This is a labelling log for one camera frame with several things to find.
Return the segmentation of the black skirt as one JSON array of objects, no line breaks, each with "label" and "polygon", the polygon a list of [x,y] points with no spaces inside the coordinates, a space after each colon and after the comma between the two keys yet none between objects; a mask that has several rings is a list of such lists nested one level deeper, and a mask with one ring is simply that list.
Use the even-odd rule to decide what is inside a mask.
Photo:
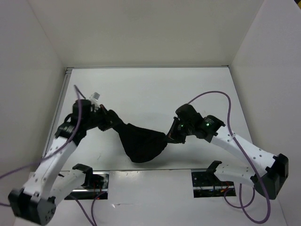
[{"label": "black skirt", "polygon": [[119,135],[126,155],[133,163],[153,160],[167,147],[166,135],[121,122],[113,128]]}]

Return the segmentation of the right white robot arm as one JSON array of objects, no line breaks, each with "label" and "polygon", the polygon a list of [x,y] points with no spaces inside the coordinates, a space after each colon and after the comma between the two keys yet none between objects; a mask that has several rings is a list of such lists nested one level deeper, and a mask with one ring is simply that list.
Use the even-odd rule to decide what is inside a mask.
[{"label": "right white robot arm", "polygon": [[220,181],[233,181],[251,186],[262,196],[276,199],[288,178],[289,160],[283,154],[274,155],[230,133],[226,124],[213,115],[202,117],[190,104],[176,111],[167,141],[185,143],[187,136],[203,139],[240,159],[246,166],[213,161],[206,173],[207,182],[217,185]]}]

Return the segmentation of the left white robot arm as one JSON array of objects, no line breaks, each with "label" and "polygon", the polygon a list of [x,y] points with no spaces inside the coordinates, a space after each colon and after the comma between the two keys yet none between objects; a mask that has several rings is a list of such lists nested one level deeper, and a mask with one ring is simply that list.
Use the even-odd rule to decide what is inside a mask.
[{"label": "left white robot arm", "polygon": [[33,175],[20,189],[13,189],[8,201],[15,217],[40,226],[53,218],[58,204],[78,187],[94,183],[92,167],[76,164],[62,178],[62,167],[77,149],[87,131],[106,131],[117,124],[109,111],[93,99],[80,99],[58,127],[52,145]]}]

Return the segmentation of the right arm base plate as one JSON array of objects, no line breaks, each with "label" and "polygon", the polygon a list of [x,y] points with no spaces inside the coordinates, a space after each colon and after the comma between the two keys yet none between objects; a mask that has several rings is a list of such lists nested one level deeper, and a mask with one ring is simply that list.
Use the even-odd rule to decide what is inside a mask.
[{"label": "right arm base plate", "polygon": [[205,170],[192,170],[191,179],[194,198],[236,196],[233,182],[220,181]]}]

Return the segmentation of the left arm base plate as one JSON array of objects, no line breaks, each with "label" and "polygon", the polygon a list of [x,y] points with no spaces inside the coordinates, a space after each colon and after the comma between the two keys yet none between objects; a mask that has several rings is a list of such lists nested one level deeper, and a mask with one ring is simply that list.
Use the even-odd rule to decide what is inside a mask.
[{"label": "left arm base plate", "polygon": [[95,171],[93,172],[92,182],[87,186],[79,186],[75,188],[65,200],[107,200],[108,199],[108,186],[109,186],[108,171]]}]

